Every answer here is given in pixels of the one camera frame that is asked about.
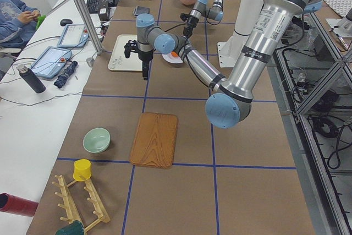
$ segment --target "person's hand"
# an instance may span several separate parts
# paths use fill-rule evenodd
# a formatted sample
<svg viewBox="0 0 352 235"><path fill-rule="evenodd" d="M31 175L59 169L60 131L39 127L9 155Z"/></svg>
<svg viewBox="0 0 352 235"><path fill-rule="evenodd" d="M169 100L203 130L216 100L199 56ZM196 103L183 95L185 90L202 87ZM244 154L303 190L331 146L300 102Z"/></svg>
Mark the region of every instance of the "person's hand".
<svg viewBox="0 0 352 235"><path fill-rule="evenodd" d="M35 10L35 11L33 11L33 12L32 12L32 15L33 15L33 20L34 20L34 21L38 21L38 17L40 17L40 16L41 16L41 14L40 14L40 11L39 11L39 10Z"/></svg>
<svg viewBox="0 0 352 235"><path fill-rule="evenodd" d="M32 15L32 12L24 11L18 15L17 19L23 24L28 24L29 22L33 21L34 17Z"/></svg>

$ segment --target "wooden cutting board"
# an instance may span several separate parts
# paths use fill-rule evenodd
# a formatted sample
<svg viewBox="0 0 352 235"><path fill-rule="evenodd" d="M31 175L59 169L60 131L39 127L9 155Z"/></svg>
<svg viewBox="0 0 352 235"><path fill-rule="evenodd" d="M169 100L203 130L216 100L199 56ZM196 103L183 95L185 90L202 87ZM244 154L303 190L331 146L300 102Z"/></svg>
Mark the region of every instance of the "wooden cutting board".
<svg viewBox="0 0 352 235"><path fill-rule="evenodd" d="M178 118L143 113L138 122L130 156L133 165L169 168L174 160Z"/></svg>

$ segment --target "yellow cup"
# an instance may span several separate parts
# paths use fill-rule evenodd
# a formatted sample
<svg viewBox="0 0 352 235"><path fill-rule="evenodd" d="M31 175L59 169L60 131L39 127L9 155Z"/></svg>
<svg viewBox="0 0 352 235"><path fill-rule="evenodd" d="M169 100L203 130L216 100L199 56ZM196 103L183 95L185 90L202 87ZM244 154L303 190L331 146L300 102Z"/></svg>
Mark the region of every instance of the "yellow cup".
<svg viewBox="0 0 352 235"><path fill-rule="evenodd" d="M84 182L92 176L91 163L87 159L77 160L74 163L73 179Z"/></svg>

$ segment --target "white table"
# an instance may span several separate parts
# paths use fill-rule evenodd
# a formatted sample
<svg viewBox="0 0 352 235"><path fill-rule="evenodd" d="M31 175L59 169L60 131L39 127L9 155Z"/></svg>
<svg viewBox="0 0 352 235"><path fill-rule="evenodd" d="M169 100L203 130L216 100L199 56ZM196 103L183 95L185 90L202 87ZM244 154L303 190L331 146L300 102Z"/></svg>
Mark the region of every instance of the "white table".
<svg viewBox="0 0 352 235"><path fill-rule="evenodd" d="M91 17L94 25L99 26L98 15L92 14ZM83 22L73 0L51 13L30 43L50 36L60 36L63 27L59 23L63 18L69 18L74 23ZM18 58L37 58L46 47L56 46L57 42L58 39L49 39L30 45ZM58 89L53 85L56 78L43 80L46 90L41 94L35 93L23 79L4 84L20 77L13 67L14 70L10 69L8 73L14 75L7 74L0 82L0 96L30 105L54 96L79 93L91 72L86 63L86 58L91 56L96 57L96 53L89 41L84 50L74 57L73 60L79 65L66 85ZM24 62L32 63L33 60L19 61ZM65 96L31 107L0 100L0 193L40 201L80 97L79 94ZM32 217L0 212L1 234L24 235L31 221Z"/></svg>

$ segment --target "black bottle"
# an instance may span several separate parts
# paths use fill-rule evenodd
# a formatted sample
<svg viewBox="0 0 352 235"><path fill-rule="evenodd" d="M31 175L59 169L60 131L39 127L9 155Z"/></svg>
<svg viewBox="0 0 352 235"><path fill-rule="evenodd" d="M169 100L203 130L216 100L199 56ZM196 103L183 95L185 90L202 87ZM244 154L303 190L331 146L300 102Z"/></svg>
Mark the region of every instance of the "black bottle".
<svg viewBox="0 0 352 235"><path fill-rule="evenodd" d="M31 69L27 68L24 64L20 64L17 66L17 70L20 73L20 77L22 77L36 93L45 91L45 86Z"/></svg>

